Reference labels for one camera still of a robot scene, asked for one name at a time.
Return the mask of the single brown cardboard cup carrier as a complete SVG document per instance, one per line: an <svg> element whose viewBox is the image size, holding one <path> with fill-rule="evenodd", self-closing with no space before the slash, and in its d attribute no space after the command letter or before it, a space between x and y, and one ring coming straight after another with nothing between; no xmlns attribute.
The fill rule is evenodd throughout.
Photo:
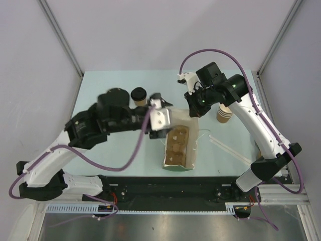
<svg viewBox="0 0 321 241"><path fill-rule="evenodd" d="M176 126L168 134L166 139L166 165L186 165L186 149L189 139L187 126Z"/></svg>

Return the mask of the green patterned paper gift bag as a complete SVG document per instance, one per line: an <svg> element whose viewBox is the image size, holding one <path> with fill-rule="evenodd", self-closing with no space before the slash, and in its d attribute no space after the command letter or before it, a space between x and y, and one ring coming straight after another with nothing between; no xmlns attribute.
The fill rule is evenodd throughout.
<svg viewBox="0 0 321 241"><path fill-rule="evenodd" d="M163 169L173 172L195 168L199 131L199 119L190 117L187 109L171 109L171 130L165 141Z"/></svg>

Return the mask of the brown paper coffee cup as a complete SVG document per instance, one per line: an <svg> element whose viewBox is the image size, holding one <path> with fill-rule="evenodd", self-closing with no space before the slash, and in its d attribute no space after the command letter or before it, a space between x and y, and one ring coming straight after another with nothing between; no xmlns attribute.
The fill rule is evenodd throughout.
<svg viewBox="0 0 321 241"><path fill-rule="evenodd" d="M146 98L141 98L141 99L134 98L133 101L137 107L145 106L147 104Z"/></svg>

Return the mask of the black plastic cup lid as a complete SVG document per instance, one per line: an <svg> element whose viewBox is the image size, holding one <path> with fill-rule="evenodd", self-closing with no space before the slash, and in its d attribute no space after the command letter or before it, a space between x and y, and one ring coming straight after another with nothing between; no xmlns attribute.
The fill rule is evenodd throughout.
<svg viewBox="0 0 321 241"><path fill-rule="evenodd" d="M137 87L131 91L130 96L134 101L143 101L146 99L147 92L144 88Z"/></svg>

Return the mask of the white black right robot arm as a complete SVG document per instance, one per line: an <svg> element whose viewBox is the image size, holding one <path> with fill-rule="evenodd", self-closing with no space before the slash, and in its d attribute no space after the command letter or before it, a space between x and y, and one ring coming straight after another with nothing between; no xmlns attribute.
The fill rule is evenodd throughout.
<svg viewBox="0 0 321 241"><path fill-rule="evenodd" d="M202 117L212 105L223 104L243 123L258 145L261 157L237 178L236 186L231 189L236 201L244 201L250 189L272 179L302 151L299 143L291 143L275 128L242 75L227 78L217 64L211 62L196 72L180 73L178 83L188 87L184 97L191 117Z"/></svg>

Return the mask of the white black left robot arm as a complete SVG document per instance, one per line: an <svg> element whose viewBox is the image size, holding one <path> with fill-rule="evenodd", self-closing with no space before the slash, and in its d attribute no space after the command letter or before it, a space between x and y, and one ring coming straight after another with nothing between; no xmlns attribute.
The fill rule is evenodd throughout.
<svg viewBox="0 0 321 241"><path fill-rule="evenodd" d="M163 138L170 130L171 110L160 93L154 93L142 106L129 107L130 95L111 88L98 96L87 110L77 113L56 140L38 158L16 165L20 199L49 201L62 194L81 194L84 201L104 201L112 194L103 175L77 176L64 171L75 157L107 141L111 133L139 131L140 138Z"/></svg>

